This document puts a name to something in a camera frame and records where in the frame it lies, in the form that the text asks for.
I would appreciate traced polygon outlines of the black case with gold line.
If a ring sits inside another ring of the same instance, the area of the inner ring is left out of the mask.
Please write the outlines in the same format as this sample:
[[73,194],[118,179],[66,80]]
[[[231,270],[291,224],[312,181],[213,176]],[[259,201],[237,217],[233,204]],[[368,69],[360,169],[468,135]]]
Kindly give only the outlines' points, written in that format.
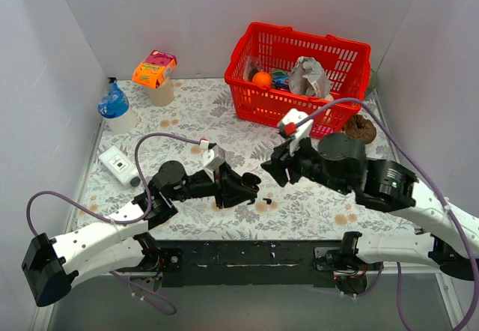
[[241,177],[241,184],[245,188],[248,188],[254,192],[258,192],[260,189],[259,185],[261,184],[261,179],[251,172],[245,172]]

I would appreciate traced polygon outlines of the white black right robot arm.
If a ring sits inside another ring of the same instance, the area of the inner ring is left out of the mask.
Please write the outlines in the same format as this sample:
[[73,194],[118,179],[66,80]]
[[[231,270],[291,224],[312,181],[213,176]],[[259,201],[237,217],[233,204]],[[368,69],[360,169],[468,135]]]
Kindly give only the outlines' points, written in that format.
[[319,257],[322,268],[355,269],[383,261],[422,264],[455,279],[472,281],[478,264],[478,218],[448,204],[414,172],[390,160],[370,159],[359,140],[333,133],[313,147],[311,140],[286,141],[262,163],[280,186],[305,177],[340,194],[354,193],[355,202],[412,222],[409,237],[343,235],[338,249]]

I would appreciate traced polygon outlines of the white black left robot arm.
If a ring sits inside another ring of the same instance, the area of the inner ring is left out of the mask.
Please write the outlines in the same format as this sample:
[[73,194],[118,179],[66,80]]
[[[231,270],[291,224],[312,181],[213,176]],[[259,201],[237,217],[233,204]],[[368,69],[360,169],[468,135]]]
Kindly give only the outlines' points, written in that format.
[[192,175],[178,161],[163,163],[145,192],[105,222],[31,239],[21,268],[36,305],[52,305],[78,284],[104,273],[129,267],[153,270],[167,258],[149,231],[177,214],[175,201],[213,197],[218,208],[229,208],[254,201],[260,182],[257,175],[237,174],[227,163]]

